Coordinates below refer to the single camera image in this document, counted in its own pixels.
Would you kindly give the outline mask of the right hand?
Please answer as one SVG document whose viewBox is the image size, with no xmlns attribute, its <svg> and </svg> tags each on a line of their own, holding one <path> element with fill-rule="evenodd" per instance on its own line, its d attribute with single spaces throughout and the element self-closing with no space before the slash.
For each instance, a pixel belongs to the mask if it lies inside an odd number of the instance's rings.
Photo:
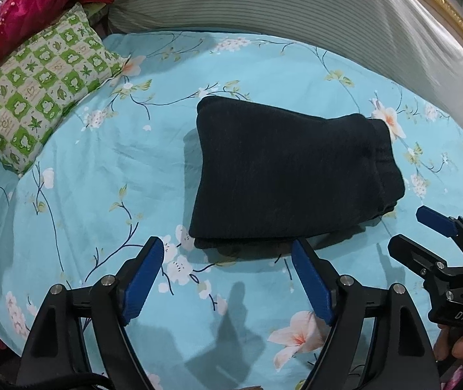
<svg viewBox="0 0 463 390">
<path fill-rule="evenodd" d="M 463 336 L 460 337 L 453 346 L 448 343 L 450 328 L 445 325 L 438 325 L 440 329 L 438 339 L 433 346 L 434 357 L 437 361 L 445 360 L 449 355 L 454 356 L 463 364 Z"/>
</svg>

